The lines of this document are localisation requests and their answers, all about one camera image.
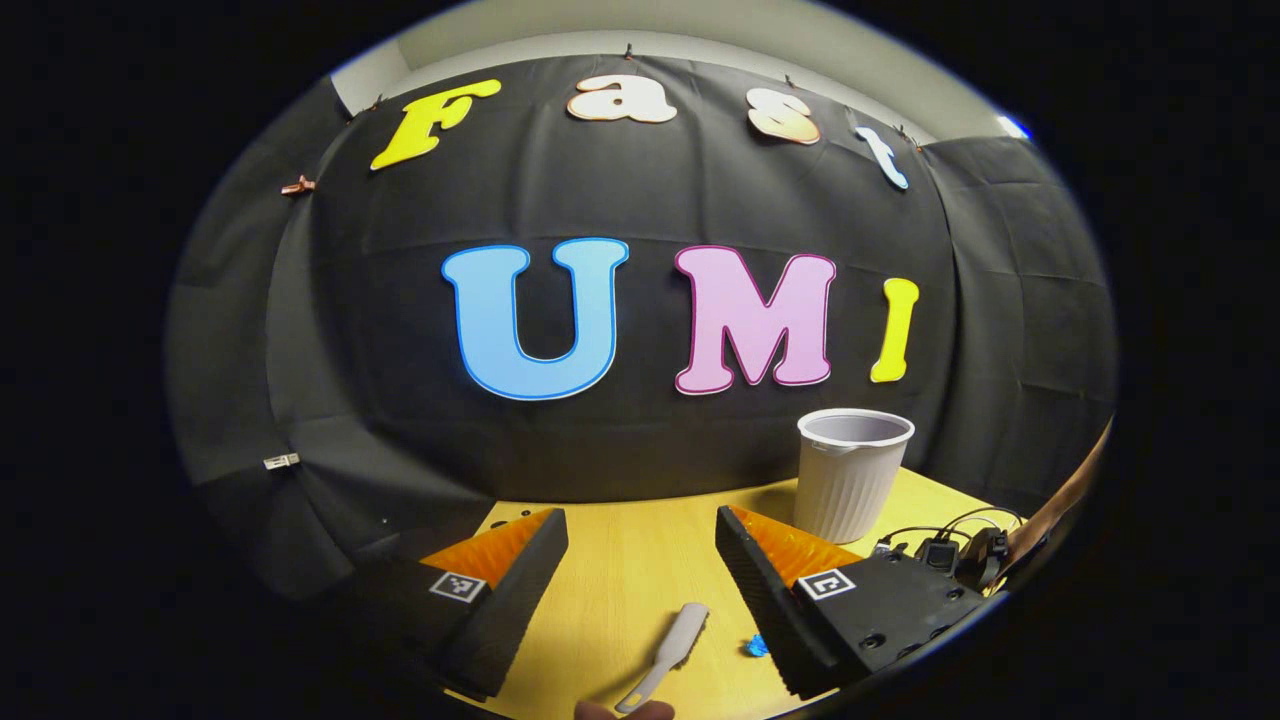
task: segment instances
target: yellow letter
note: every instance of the yellow letter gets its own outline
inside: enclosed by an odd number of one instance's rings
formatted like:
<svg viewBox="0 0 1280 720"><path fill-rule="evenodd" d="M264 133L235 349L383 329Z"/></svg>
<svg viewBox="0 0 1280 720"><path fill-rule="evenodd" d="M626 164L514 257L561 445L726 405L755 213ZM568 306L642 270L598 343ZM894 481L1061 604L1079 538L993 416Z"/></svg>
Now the yellow letter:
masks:
<svg viewBox="0 0 1280 720"><path fill-rule="evenodd" d="M904 278L884 281L888 299L888 323L881 357L872 365L873 383L891 383L906 374L906 333L911 329L911 306L920 299L920 288Z"/></svg>
<svg viewBox="0 0 1280 720"><path fill-rule="evenodd" d="M799 97L754 87L746 91L746 101L751 105L746 117L755 129L764 135L801 145L813 145L822 137L818 126L805 117L809 114L809 106Z"/></svg>
<svg viewBox="0 0 1280 720"><path fill-rule="evenodd" d="M440 138L431 136L433 124L440 123L440 129L452 128L461 123L462 118L467 117L467 110L471 109L472 102L468 96L489 97L499 90L502 90L500 82L486 79L445 90L444 92L436 92L435 95L428 95L404 105L404 119L396 128L396 135L392 136L387 150L383 150L374 158L369 169L380 170L401 160L426 155L440 143ZM445 102L454 97L458 97L458 100L445 105Z"/></svg>

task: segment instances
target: blue crumpled paper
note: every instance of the blue crumpled paper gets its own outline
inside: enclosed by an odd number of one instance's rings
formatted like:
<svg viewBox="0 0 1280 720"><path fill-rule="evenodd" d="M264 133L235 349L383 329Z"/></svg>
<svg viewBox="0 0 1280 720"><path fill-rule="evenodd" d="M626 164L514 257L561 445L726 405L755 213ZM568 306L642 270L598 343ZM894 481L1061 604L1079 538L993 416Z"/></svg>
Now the blue crumpled paper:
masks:
<svg viewBox="0 0 1280 720"><path fill-rule="evenodd" d="M769 653L769 648L764 647L764 638L755 634L751 635L751 639L746 643L746 652L750 652L755 657L764 657Z"/></svg>

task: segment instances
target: letter u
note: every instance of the letter u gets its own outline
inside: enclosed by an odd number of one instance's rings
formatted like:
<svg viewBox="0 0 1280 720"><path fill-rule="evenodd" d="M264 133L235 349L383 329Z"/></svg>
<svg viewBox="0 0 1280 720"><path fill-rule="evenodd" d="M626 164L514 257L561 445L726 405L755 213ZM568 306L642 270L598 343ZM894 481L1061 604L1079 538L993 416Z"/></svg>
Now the letter u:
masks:
<svg viewBox="0 0 1280 720"><path fill-rule="evenodd" d="M494 395L512 400L556 400L591 387L617 351L614 269L626 263L625 242L580 237L556 246L552 259L568 268L573 286L573 347L554 360L530 357L516 328L516 277L529 252L513 245L476 247L444 260L453 283L458 346L467 374Z"/></svg>

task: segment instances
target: ceiling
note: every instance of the ceiling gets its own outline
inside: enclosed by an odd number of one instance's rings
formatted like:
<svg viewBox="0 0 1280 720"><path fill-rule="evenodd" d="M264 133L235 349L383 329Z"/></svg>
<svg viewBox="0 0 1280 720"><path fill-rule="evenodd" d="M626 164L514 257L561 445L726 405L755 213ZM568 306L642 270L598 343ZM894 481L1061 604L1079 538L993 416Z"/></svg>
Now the ceiling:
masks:
<svg viewBox="0 0 1280 720"><path fill-rule="evenodd" d="M937 140L1011 135L997 106L910 47L805 0L475 0L396 38L408 70L535 36L581 31L692 36L777 58L892 108Z"/></svg>

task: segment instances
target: white plastic utensil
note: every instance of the white plastic utensil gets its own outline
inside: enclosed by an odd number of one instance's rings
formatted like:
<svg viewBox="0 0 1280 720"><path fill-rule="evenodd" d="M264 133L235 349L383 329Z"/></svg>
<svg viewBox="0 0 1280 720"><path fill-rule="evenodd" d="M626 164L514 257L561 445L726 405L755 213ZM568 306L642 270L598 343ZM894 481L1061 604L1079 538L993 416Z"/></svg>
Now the white plastic utensil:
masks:
<svg viewBox="0 0 1280 720"><path fill-rule="evenodd" d="M707 626L708 615L710 615L710 610L705 605L686 602L680 609L676 621L671 624L671 629L667 630L667 637L658 646L658 653L653 660L653 669L649 670L649 674L640 680L640 684L634 691L627 693L626 700L616 705L613 710L626 715L640 707L649 700L653 691L658 689L658 683L662 682L667 671L684 666L689 661L694 643L698 642L703 628Z"/></svg>

